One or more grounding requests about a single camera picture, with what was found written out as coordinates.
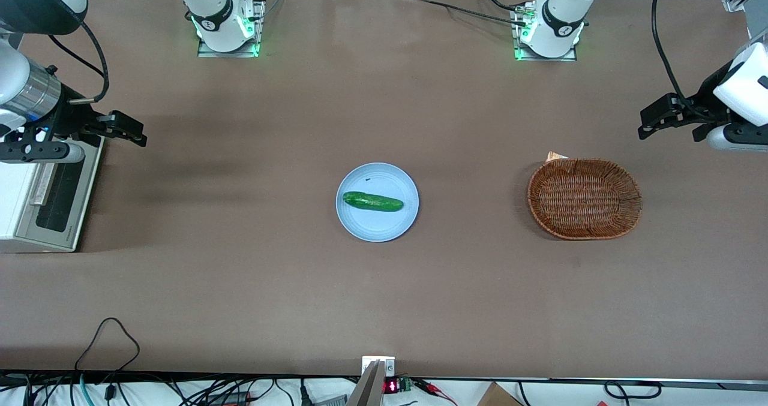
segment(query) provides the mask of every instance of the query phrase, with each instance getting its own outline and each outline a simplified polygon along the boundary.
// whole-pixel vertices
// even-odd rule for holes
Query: light blue plate
[[[344,202],[347,192],[363,192],[403,201],[397,212],[357,209]],[[370,242],[384,242],[401,236],[419,212],[419,191],[403,169],[389,163],[368,163],[351,171],[337,192],[338,220],[350,234]]]

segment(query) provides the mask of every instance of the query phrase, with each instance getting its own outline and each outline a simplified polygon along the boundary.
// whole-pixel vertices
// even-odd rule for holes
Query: cucumber
[[[372,209],[373,211],[395,212],[403,208],[400,199],[387,198],[386,196],[368,195],[363,192],[344,193],[344,202],[358,209]]]

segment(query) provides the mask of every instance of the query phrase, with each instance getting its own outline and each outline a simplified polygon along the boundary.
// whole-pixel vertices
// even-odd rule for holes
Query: brown basket
[[[637,183],[616,163],[600,158],[560,158],[530,177],[530,211],[545,231],[562,239],[612,239],[640,220]]]

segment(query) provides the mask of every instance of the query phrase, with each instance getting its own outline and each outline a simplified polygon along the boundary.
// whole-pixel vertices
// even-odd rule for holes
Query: red wire
[[[434,386],[433,384],[427,383],[427,389],[430,390],[430,392],[433,392],[434,395],[438,396],[439,398],[444,398],[445,400],[450,401],[450,403],[453,403],[453,406],[458,406],[458,404],[452,398],[450,398],[449,395],[442,392],[441,389]]]
[[[450,401],[450,403],[453,403],[453,406],[458,406],[458,404],[456,404],[456,402],[453,401],[453,399],[446,395],[444,392],[439,392],[437,396],[439,398],[445,398],[445,400]]]

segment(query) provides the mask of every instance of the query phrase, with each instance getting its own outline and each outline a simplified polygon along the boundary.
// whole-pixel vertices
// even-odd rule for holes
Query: digital display
[[[382,390],[382,393],[395,394],[398,392],[400,392],[400,382],[398,382],[397,378],[387,378],[384,380],[384,389]]]

